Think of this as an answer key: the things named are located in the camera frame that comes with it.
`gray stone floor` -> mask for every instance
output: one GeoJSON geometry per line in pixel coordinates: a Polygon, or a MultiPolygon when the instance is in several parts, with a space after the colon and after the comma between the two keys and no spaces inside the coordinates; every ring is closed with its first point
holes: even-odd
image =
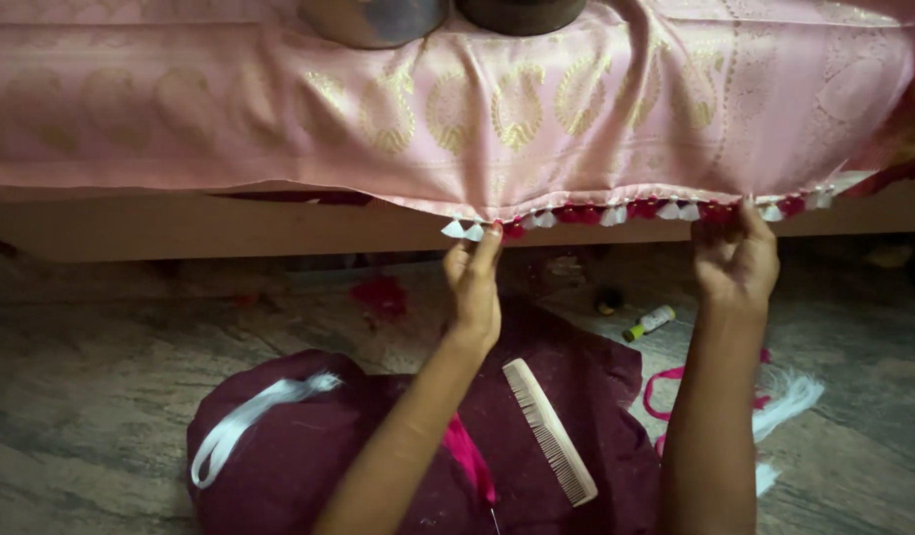
{"type": "MultiPolygon", "coordinates": [[[[763,535],[915,533],[915,292],[900,271],[859,261],[869,242],[783,243],[773,366],[813,373],[827,391],[760,445],[784,470],[760,502],[763,535]]],[[[290,284],[282,261],[174,268],[0,257],[0,533],[194,533],[184,430],[214,385],[307,347],[370,372],[414,371],[446,312],[435,268],[402,276],[408,319],[377,333],[347,286],[290,284]],[[249,308],[228,298],[253,291],[270,297],[249,308]]],[[[696,310],[686,246],[616,246],[593,272],[626,291],[625,310],[593,315],[586,287],[543,304],[614,338],[674,305],[679,320],[635,346],[645,375],[679,365],[696,310]]],[[[656,405],[670,407],[672,388],[660,384],[656,405]]]]}

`maroon fabric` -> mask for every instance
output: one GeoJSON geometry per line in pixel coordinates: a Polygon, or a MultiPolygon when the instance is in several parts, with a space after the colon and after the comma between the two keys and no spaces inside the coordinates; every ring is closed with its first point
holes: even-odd
{"type": "MultiPolygon", "coordinates": [[[[356,453],[410,376],[366,376],[343,355],[309,350],[221,383],[187,430],[188,465],[202,439],[233,408],[274,381],[317,371],[345,384],[302,403],[273,407],[246,432],[212,486],[188,482],[207,535],[307,533],[356,453]]],[[[496,486],[503,533],[643,534],[654,523],[659,462],[625,410],[641,387],[638,351],[583,332],[543,310],[504,304],[503,334],[458,412],[496,486]],[[599,487],[573,508],[546,462],[502,366],[534,371],[599,487]]],[[[400,533],[494,533],[493,520],[460,465],[441,447],[400,533]]]]}

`person's right hand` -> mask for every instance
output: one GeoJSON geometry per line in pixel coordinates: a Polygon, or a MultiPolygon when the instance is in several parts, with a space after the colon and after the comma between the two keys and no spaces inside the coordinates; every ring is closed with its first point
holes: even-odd
{"type": "Polygon", "coordinates": [[[767,312],[781,263],[774,232],[747,197],[726,225],[692,224],[695,277],[701,298],[715,305],[767,312]]]}
{"type": "Polygon", "coordinates": [[[497,259],[503,226],[494,223],[484,232],[474,253],[458,242],[444,257],[444,274],[456,307],[451,333],[461,345],[483,358],[500,337],[500,299],[497,297],[497,259]]]}

